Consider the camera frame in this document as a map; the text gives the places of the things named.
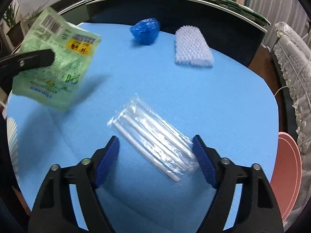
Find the green printed snack bag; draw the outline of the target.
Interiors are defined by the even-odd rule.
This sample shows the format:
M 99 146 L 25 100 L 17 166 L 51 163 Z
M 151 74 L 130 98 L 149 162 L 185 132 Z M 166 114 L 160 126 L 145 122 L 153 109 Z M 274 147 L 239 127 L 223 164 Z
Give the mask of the green printed snack bag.
M 19 53 L 51 49 L 54 62 L 47 67 L 20 72 L 13 79 L 13 94 L 57 110 L 67 110 L 100 41 L 100 35 L 81 29 L 54 9 L 46 8 L 28 31 Z

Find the clear pack of straws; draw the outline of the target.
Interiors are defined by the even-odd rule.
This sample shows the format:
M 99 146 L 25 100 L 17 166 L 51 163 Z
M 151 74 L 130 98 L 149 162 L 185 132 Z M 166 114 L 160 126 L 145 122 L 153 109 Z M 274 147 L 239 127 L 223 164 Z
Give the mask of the clear pack of straws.
M 157 114 L 138 95 L 134 95 L 107 122 L 152 165 L 174 182 L 186 173 L 194 173 L 198 161 L 193 143 Z

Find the blue plastic bag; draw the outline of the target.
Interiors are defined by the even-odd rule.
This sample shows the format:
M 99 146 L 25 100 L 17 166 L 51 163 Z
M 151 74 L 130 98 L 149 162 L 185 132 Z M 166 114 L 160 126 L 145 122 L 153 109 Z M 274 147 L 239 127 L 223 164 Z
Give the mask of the blue plastic bag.
M 160 23 L 155 18 L 143 19 L 130 27 L 130 32 L 137 44 L 151 45 L 160 32 Z

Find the white bubble wrap piece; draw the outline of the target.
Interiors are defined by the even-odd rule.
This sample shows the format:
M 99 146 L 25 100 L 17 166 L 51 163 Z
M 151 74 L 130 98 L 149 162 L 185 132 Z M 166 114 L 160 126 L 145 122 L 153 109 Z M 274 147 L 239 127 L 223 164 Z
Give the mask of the white bubble wrap piece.
M 176 31 L 175 37 L 175 62 L 177 64 L 213 66 L 213 54 L 199 28 L 182 26 Z

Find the pink trash bin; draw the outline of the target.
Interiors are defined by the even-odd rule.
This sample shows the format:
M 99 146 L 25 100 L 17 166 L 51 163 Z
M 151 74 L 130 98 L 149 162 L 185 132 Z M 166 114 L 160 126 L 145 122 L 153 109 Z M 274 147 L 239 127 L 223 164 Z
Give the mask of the pink trash bin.
M 301 187 L 302 163 L 299 148 L 294 139 L 285 132 L 278 134 L 278 148 L 271 179 L 282 221 L 291 213 Z

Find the blue foam mat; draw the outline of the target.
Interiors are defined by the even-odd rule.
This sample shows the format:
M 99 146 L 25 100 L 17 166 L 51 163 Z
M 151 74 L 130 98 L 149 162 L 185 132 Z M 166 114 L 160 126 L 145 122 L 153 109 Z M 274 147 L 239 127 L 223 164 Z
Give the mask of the blue foam mat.
M 102 40 L 69 109 L 16 95 L 8 103 L 7 115 L 17 125 L 18 183 L 29 206 L 53 164 L 76 165 L 118 136 L 119 156 L 97 190 L 115 231 L 197 231 L 215 194 L 201 170 L 176 183 L 107 125 L 134 96 L 189 138 L 200 135 L 237 165 L 258 163 L 271 178 L 278 106 L 260 76 L 217 51 L 212 67 L 177 65 L 172 34 L 139 46 L 127 25 L 81 27 Z

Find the grey quilted sofa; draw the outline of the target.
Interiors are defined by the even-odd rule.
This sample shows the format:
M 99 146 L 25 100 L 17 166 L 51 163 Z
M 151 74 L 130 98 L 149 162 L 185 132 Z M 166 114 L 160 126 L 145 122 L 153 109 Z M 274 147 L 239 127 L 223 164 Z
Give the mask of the grey quilted sofa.
M 301 215 L 310 199 L 310 48 L 304 40 L 285 22 L 275 24 L 277 41 L 272 48 L 281 74 L 293 101 L 298 135 L 297 145 L 302 160 L 302 182 L 298 199 L 289 217 L 284 222 L 285 229 Z

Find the grey curtains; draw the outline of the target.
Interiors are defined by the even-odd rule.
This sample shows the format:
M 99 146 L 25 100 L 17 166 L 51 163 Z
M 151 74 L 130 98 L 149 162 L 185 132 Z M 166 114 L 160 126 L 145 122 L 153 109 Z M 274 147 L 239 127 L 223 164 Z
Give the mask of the grey curtains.
M 307 30 L 310 19 L 298 0 L 245 0 L 245 5 L 263 15 L 272 26 L 285 22 L 294 30 Z

